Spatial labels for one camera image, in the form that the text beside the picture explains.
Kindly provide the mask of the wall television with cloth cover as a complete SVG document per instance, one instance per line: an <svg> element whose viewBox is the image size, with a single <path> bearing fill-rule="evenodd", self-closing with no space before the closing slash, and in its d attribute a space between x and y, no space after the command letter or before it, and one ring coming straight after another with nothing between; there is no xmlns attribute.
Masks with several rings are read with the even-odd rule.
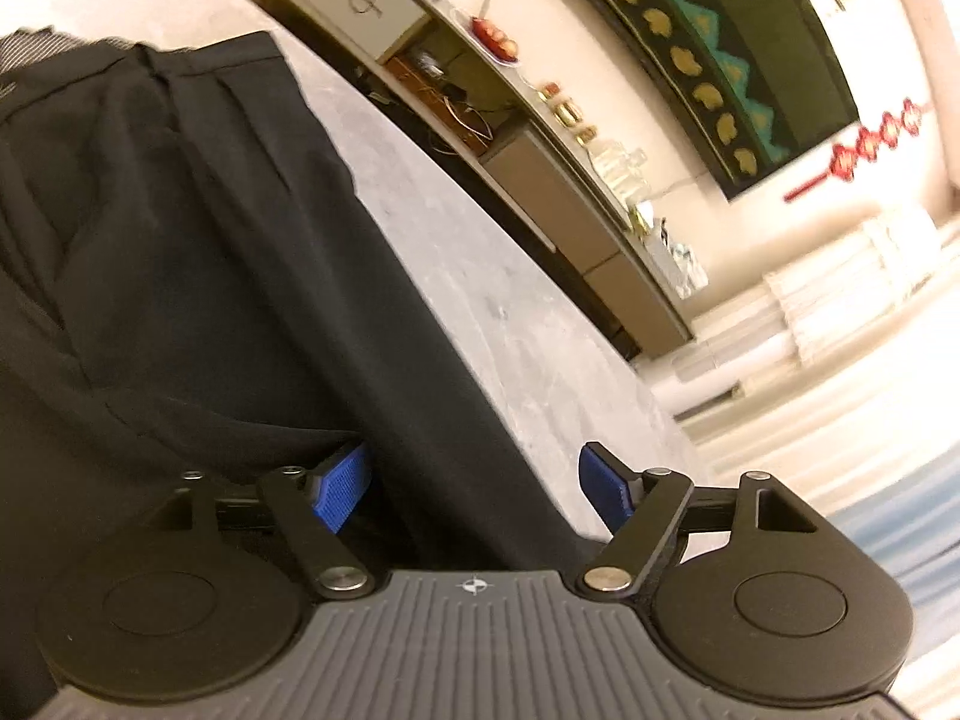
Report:
<svg viewBox="0 0 960 720"><path fill-rule="evenodd" d="M859 119L809 0L587 0L728 199Z"/></svg>

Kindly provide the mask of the red plate of fruit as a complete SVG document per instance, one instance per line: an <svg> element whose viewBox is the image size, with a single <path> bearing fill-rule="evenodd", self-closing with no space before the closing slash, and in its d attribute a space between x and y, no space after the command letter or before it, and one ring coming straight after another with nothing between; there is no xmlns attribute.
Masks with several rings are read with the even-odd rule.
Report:
<svg viewBox="0 0 960 720"><path fill-rule="evenodd" d="M488 54L506 65L514 65L519 60L519 47L499 26L487 18L474 16L470 20L473 37L482 44Z"/></svg>

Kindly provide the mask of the white lace covered air conditioner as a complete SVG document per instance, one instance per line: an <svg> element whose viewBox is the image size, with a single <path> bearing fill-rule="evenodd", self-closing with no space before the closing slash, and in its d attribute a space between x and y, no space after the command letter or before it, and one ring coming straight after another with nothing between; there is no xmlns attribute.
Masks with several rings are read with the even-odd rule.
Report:
<svg viewBox="0 0 960 720"><path fill-rule="evenodd" d="M747 392L778 369L822 361L924 288L949 261L958 224L919 206L887 210L695 320L690 343L635 369L677 419Z"/></svg>

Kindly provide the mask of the black trousers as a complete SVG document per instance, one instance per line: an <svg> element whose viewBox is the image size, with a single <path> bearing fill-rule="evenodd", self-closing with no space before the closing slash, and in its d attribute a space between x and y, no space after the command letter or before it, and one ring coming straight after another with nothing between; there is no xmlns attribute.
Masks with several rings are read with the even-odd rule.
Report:
<svg viewBox="0 0 960 720"><path fill-rule="evenodd" d="M272 36L2 41L2 712L53 683L52 580L172 481L363 440L361 548L448 569L596 552L356 196Z"/></svg>

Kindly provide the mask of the red chinese knot right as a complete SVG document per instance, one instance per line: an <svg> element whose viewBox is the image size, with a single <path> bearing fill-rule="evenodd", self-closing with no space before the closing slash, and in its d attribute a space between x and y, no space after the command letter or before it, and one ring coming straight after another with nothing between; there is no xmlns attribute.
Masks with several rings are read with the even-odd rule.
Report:
<svg viewBox="0 0 960 720"><path fill-rule="evenodd" d="M898 112L885 110L878 126L874 128L861 125L856 138L850 145L835 143L827 167L814 177L782 195L784 203L794 203L800 197L812 192L830 179L849 184L856 177L856 169L861 163L874 164L882 151L895 151L905 137L916 138L921 132L924 117L934 112L934 103L915 103L905 98Z"/></svg>

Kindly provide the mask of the long grey TV cabinet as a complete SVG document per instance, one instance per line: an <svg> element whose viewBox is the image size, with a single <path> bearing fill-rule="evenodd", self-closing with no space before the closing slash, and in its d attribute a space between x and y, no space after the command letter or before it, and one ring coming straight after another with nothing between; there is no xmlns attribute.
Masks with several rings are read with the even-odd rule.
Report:
<svg viewBox="0 0 960 720"><path fill-rule="evenodd" d="M657 358L692 341L679 296L644 249L649 192L622 202L608 190L590 164L597 130L563 127L553 108L569 98L488 54L470 11L454 0L291 2L556 255L565 288L625 355Z"/></svg>

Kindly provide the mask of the clear glass cup set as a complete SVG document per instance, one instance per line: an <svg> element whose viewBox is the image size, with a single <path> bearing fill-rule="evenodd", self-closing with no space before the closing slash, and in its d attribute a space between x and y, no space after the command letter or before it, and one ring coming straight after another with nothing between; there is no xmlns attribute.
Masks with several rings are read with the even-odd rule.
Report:
<svg viewBox="0 0 960 720"><path fill-rule="evenodd" d="M589 158L599 179L617 199L628 202L646 195L643 167L647 156L642 149L626 148L615 140L602 140L589 150Z"/></svg>

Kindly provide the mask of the golden ornament bowl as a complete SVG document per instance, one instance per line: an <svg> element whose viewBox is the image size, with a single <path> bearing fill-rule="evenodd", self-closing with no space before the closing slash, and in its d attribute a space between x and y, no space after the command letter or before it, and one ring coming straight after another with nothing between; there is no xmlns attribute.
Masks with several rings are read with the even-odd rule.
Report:
<svg viewBox="0 0 960 720"><path fill-rule="evenodd" d="M573 99L563 99L553 108L553 115L562 126L566 128L579 127L584 121L584 114L581 108Z"/></svg>

